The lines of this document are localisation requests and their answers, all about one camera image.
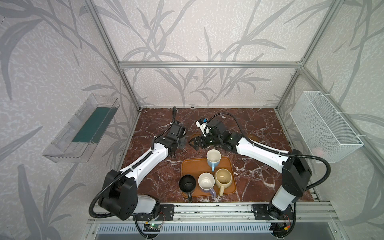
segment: white mug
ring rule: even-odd
[[[209,172],[204,172],[200,174],[198,180],[201,191],[209,192],[213,197],[216,197],[216,192],[214,190],[215,178]]]
[[[220,196],[224,195],[224,189],[231,186],[233,181],[232,174],[225,168],[217,170],[215,173],[215,183],[220,190]]]
[[[216,149],[211,149],[207,152],[207,163],[212,168],[212,172],[215,171],[215,167],[218,166],[221,159],[221,153]]]

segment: wallpaper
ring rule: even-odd
[[[384,1],[346,1],[306,67],[384,154]]]
[[[82,1],[2,0],[0,25],[0,238],[79,239],[137,112]],[[120,102],[91,159],[43,157],[91,93]]]
[[[278,110],[296,149],[311,154],[293,122],[290,112],[303,91],[314,91],[305,77],[299,76],[286,101]],[[325,173],[322,163],[308,160],[312,182]],[[374,169],[361,149],[339,162],[330,163],[331,175],[316,192],[322,201],[331,201],[351,240],[379,240],[384,234],[384,178]]]
[[[331,0],[94,2],[119,61],[299,61]],[[125,71],[142,107],[167,108],[274,107],[293,72]]]
[[[293,71],[292,68],[143,68],[126,70],[126,76],[140,105],[145,107],[274,107]]]
[[[94,2],[120,61],[298,61],[331,1]]]

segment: mug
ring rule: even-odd
[[[184,175],[179,181],[179,187],[182,192],[188,194],[189,202],[192,202],[192,193],[196,187],[196,179],[192,175]]]
[[[215,178],[213,177],[212,174],[210,174],[209,172],[200,174],[197,182],[199,183],[201,191],[209,192],[213,197],[216,196],[216,192],[214,190]]]
[[[215,171],[215,167],[220,163],[221,154],[216,149],[211,149],[207,152],[207,163],[212,167],[212,172]]]
[[[225,168],[217,170],[215,173],[215,183],[220,189],[220,196],[224,195],[224,189],[228,188],[232,184],[232,174]]]

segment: metal vent grille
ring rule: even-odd
[[[270,223],[165,223],[162,233],[270,233]],[[98,234],[137,233],[134,223],[100,224]]]

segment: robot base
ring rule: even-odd
[[[265,204],[252,204],[251,211],[253,212],[255,216],[255,220],[276,220],[269,216],[268,213],[268,203]],[[293,210],[292,206],[288,205],[286,210],[282,212],[277,220],[284,220],[284,215],[286,214],[289,219],[293,220]]]

